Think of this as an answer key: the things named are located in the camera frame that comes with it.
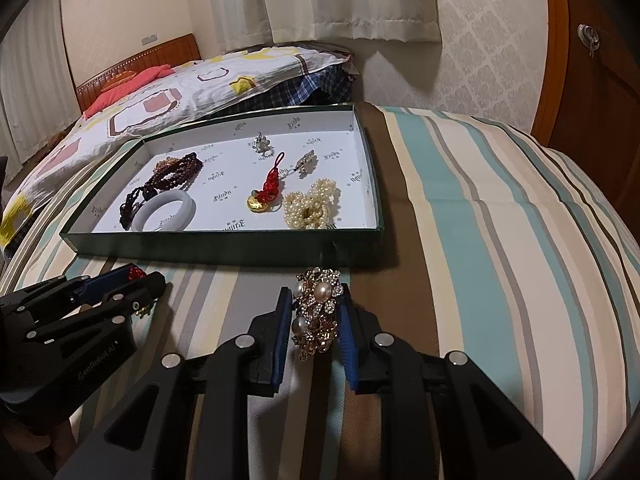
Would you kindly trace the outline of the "small red gold charm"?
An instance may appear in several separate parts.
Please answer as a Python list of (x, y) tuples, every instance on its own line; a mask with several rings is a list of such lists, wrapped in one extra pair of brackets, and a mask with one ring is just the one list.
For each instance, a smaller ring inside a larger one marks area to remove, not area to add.
[(150, 314), (155, 299), (153, 297), (155, 278), (150, 278), (138, 266), (133, 266), (128, 271), (130, 282), (134, 283), (134, 296), (136, 300), (132, 304), (132, 310), (138, 318), (145, 318)]

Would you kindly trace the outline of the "rhinestone pearl brooch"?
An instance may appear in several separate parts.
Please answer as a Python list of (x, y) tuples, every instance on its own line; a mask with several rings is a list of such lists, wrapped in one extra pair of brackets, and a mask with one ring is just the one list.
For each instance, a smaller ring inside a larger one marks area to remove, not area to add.
[(337, 310), (344, 296), (341, 271), (308, 269), (296, 275), (292, 341), (300, 362), (331, 348), (338, 335)]

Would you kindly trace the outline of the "white jade bangle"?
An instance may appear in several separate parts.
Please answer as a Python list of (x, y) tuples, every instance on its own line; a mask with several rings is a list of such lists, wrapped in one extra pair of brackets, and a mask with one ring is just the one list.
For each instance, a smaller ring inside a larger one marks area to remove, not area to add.
[(148, 200), (131, 223), (134, 232), (180, 232), (196, 213), (195, 200), (181, 190), (161, 192)]

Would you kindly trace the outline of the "red knot gold pendant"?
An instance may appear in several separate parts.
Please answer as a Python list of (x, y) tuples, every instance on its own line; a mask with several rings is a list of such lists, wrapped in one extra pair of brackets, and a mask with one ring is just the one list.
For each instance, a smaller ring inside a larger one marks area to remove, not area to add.
[(278, 198), (280, 194), (280, 162), (285, 154), (280, 152), (274, 160), (273, 166), (269, 170), (260, 190), (253, 190), (247, 197), (247, 207), (254, 214), (266, 212)]

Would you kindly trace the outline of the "silver crystal brooch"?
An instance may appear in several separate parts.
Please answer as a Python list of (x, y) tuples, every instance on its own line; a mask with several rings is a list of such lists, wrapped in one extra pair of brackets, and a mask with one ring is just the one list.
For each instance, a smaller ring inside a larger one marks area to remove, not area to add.
[(303, 154), (303, 156), (296, 162), (294, 171), (298, 173), (300, 178), (304, 178), (314, 170), (314, 166), (317, 163), (317, 155), (314, 150)]

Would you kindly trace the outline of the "green shallow tray box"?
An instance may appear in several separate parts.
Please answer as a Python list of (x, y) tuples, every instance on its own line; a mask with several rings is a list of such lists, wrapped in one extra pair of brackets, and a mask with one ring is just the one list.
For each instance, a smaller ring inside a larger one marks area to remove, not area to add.
[[(365, 105), (299, 106), (196, 122), (131, 144), (108, 164), (62, 227), (82, 256), (222, 266), (370, 266), (384, 230)], [(314, 150), (308, 176), (294, 171)], [(246, 204), (280, 152), (280, 194)], [(134, 232), (161, 192), (196, 203), (180, 232)]]

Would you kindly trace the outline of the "striped tablecloth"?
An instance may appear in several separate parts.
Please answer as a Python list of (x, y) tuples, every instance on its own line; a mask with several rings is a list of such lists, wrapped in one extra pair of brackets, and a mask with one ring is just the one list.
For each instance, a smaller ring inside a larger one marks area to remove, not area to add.
[[(352, 298), (416, 350), (463, 350), (591, 479), (639, 404), (639, 247), (566, 155), (509, 126), (431, 110), (358, 110), (385, 208), (381, 266), (343, 271)], [(127, 260), (81, 258), (58, 234), (134, 145), (63, 186), (1, 279), (1, 295)], [(72, 417), (84, 440), (163, 354), (213, 352), (271, 310), (299, 270), (136, 262), (167, 296), (134, 321), (138, 352)], [(281, 392), (250, 398), (251, 479), (377, 479), (380, 402), (356, 396), (333, 351), (299, 363)]]

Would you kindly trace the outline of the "left grey curtain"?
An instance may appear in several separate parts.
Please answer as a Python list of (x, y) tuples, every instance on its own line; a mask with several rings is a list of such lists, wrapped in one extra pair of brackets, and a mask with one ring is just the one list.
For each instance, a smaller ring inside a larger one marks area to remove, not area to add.
[(61, 0), (29, 0), (1, 41), (1, 154), (12, 179), (80, 116)]

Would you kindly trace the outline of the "orange embroidered cushion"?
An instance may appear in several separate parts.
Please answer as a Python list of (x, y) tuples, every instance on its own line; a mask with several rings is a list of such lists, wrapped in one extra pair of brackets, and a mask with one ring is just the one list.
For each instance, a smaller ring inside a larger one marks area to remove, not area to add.
[(135, 76), (137, 76), (137, 73), (134, 70), (125, 70), (124, 72), (115, 74), (104, 82), (104, 85), (101, 87), (101, 92), (110, 91), (120, 84), (124, 84), (125, 82), (134, 79)]

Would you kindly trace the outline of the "pink red pillow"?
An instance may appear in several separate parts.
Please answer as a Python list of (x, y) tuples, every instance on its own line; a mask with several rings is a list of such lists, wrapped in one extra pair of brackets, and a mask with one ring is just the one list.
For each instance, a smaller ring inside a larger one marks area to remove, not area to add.
[(104, 108), (107, 108), (125, 96), (129, 96), (152, 81), (172, 75), (175, 71), (168, 65), (157, 65), (146, 68), (142, 72), (130, 76), (127, 80), (119, 82), (114, 86), (111, 86), (106, 91), (103, 91), (96, 100), (84, 111), (85, 119), (89, 119), (95, 114), (102, 112)]

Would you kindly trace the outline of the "patterned white bed quilt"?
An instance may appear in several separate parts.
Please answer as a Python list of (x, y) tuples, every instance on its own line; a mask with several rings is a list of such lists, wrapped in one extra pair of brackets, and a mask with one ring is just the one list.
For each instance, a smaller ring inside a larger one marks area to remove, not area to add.
[(222, 112), (285, 79), (343, 65), (358, 75), (352, 54), (318, 46), (264, 47), (197, 60), (147, 84), (70, 133), (25, 178), (6, 204), (1, 250), (9, 255), (21, 243), (40, 211), (85, 166), (100, 162), (135, 138), (224, 116)]

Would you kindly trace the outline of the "wooden headboard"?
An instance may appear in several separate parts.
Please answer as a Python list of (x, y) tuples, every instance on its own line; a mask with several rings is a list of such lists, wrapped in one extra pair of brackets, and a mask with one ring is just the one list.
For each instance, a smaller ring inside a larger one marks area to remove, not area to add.
[(102, 88), (114, 77), (127, 70), (140, 73), (151, 66), (168, 64), (176, 67), (201, 57), (193, 34), (187, 34), (143, 50), (107, 67), (76, 87), (76, 98), (83, 113), (101, 94)]

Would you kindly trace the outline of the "wooden door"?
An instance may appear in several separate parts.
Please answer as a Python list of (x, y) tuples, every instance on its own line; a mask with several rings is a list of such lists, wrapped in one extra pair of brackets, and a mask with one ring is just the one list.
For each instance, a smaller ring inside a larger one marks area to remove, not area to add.
[[(548, 46), (533, 136), (570, 156), (639, 229), (639, 64), (602, 0), (547, 0)], [(592, 58), (579, 24), (599, 34)]]

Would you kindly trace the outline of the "silver door knob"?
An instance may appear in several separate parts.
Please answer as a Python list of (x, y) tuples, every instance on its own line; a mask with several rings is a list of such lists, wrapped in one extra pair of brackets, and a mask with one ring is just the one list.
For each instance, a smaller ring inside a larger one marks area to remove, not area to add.
[(601, 44), (598, 32), (590, 25), (579, 24), (577, 35), (580, 42), (587, 48), (589, 55), (593, 58)]

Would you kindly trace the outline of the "wall socket plate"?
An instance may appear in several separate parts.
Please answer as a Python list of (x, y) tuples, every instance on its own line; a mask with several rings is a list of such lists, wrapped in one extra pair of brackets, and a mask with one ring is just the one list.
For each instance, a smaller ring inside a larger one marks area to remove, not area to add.
[(141, 44), (142, 44), (142, 46), (146, 46), (147, 44), (152, 44), (156, 40), (157, 40), (157, 36), (155, 34), (153, 34), (153, 35), (150, 35), (150, 36), (143, 37), (141, 39)]

